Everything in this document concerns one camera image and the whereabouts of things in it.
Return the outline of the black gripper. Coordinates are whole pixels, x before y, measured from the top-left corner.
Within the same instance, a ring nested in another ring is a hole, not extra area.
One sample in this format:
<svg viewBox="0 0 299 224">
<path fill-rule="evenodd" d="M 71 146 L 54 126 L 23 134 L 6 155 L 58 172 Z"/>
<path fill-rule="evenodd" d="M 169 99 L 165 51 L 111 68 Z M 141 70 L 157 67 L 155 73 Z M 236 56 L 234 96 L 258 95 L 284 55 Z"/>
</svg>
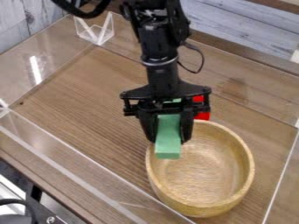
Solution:
<svg viewBox="0 0 299 224">
<path fill-rule="evenodd" d="M 205 96 L 204 102 L 193 101 L 197 95 Z M 181 114 L 181 137 L 185 144 L 193 138 L 194 117 L 200 112 L 212 112 L 210 95 L 210 87 L 181 80 L 177 87 L 170 83 L 162 86 L 147 84 L 127 90 L 121 94 L 121 99 L 125 101 L 125 115 L 138 116 L 145 135 L 153 143 L 158 133 L 157 114 Z"/>
</svg>

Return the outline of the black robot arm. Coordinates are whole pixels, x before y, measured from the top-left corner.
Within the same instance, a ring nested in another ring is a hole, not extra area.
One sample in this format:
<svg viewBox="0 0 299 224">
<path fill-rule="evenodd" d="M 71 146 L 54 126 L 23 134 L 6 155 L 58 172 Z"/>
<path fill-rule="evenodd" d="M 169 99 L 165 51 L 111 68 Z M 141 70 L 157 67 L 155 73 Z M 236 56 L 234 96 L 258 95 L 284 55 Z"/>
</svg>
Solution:
<svg viewBox="0 0 299 224">
<path fill-rule="evenodd" d="M 142 46 L 147 84 L 121 94 L 125 115 L 139 119 L 145 135 L 157 141 L 162 115 L 179 116 L 179 141 L 193 138 L 194 117 L 212 110 L 212 88 L 179 76 L 179 47 L 192 35 L 181 0 L 123 0 L 119 5 Z"/>
</svg>

